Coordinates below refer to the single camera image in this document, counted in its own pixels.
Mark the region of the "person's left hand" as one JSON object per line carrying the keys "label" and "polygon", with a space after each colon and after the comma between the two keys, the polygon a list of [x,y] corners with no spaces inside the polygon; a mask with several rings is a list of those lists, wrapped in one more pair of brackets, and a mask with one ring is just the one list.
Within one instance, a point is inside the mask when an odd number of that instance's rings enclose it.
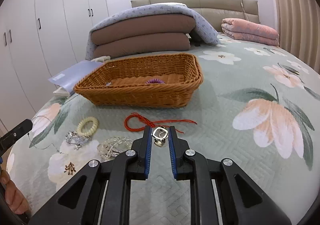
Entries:
{"label": "person's left hand", "polygon": [[11,180],[9,174],[5,170],[2,170],[1,172],[1,182],[6,186],[5,201],[11,211],[17,215],[21,215],[29,211],[27,199],[16,187],[15,183]]}

